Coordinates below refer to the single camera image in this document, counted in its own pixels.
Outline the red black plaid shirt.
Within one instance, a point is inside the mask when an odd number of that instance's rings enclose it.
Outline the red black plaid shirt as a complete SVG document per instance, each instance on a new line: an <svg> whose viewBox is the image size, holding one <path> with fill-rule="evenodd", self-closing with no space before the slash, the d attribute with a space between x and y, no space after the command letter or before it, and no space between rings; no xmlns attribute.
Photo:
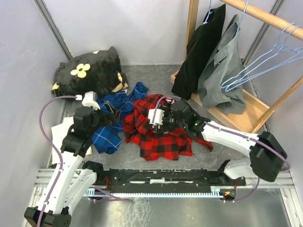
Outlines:
<svg viewBox="0 0 303 227"><path fill-rule="evenodd" d="M155 133L148 112L155 108L161 94L149 95L133 102L134 110L122 120L126 143L132 142L140 146L140 156L146 161L160 157L178 160L180 155L193 155L192 139L184 129L169 129L167 133Z"/></svg>

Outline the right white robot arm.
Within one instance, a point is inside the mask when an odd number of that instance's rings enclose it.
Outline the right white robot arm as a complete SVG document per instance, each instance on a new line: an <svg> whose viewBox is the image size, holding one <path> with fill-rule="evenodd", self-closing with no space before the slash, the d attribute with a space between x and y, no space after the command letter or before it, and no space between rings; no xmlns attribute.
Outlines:
<svg viewBox="0 0 303 227"><path fill-rule="evenodd" d="M163 105L157 103L149 110L148 119L155 132L184 129L192 139L218 143L243 154L244 158L228 161L217 173L217 179L223 185L240 177L274 182L280 171L290 169L287 153L273 134L267 131L247 133L222 126L200 116L183 99Z"/></svg>

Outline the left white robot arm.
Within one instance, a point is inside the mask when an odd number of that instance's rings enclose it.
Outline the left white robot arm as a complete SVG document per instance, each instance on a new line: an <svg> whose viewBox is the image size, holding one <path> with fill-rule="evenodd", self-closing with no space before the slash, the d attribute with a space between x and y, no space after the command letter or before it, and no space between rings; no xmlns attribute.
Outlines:
<svg viewBox="0 0 303 227"><path fill-rule="evenodd" d="M103 109L91 102L77 108L59 150L59 162L35 207L28 207L24 217L32 227L68 227L79 201L93 184L105 179L102 164L88 161L75 182L76 170L92 145L92 136L100 128L116 123L120 112L106 102Z"/></svg>

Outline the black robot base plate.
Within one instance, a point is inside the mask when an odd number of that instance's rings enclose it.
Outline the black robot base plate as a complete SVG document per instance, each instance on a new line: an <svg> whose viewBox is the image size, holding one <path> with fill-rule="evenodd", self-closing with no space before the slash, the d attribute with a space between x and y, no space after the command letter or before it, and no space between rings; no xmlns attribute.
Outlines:
<svg viewBox="0 0 303 227"><path fill-rule="evenodd" d="M210 192L212 186L245 186L244 177L228 177L222 168L205 169L110 169L103 171L95 186L112 186L113 193Z"/></svg>

